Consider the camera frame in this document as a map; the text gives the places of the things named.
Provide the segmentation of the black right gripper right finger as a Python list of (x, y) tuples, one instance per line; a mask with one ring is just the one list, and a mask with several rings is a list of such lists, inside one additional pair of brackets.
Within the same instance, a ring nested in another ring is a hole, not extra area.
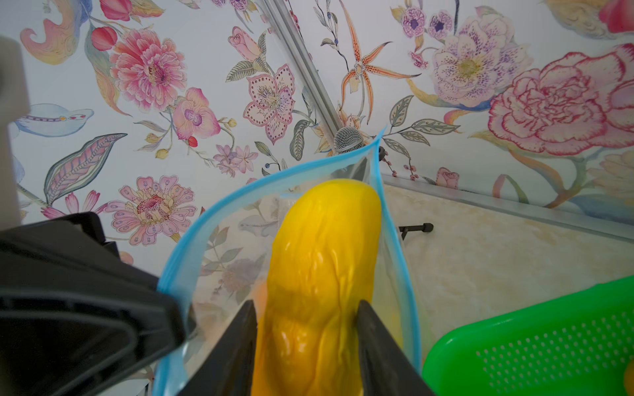
[(356, 330), (363, 394), (434, 395), (366, 300), (359, 303)]

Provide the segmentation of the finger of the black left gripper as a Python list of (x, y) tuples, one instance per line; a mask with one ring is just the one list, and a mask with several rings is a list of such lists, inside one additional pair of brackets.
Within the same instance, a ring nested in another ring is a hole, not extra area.
[(95, 395), (179, 348), (178, 302), (92, 212), (1, 233), (1, 392)]

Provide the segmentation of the green plastic basket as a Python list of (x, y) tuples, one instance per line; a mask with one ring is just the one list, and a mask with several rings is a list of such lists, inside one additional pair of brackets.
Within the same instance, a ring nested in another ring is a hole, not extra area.
[(631, 395), (633, 279), (458, 328), (423, 378), (437, 395)]

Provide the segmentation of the yellow mango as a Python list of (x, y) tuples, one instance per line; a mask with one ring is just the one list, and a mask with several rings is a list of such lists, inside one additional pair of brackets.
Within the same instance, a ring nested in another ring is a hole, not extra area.
[(371, 301), (381, 200), (360, 181), (335, 179), (287, 212), (272, 246), (259, 321), (255, 395), (360, 395), (356, 317)]

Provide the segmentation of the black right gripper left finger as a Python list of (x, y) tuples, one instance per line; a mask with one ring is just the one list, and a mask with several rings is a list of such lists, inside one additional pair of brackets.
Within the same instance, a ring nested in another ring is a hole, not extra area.
[(255, 305), (247, 300), (178, 395), (250, 396), (257, 334)]

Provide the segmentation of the black tripod microphone stand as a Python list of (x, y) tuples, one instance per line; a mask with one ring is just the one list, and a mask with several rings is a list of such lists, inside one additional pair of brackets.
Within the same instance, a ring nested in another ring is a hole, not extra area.
[[(387, 160), (386, 157), (387, 157), (386, 150), (382, 146), (380, 146), (379, 154), (378, 154), (379, 161), (385, 163), (388, 166), (388, 168), (392, 171), (392, 176), (396, 177), (397, 174), (392, 169), (391, 162)], [(398, 226), (397, 229), (399, 233), (401, 234), (401, 239), (405, 240), (406, 236), (409, 233), (414, 233), (414, 232), (421, 232), (423, 234), (432, 233), (434, 231), (434, 225), (432, 223), (423, 223), (423, 224), (417, 224), (417, 225)]]

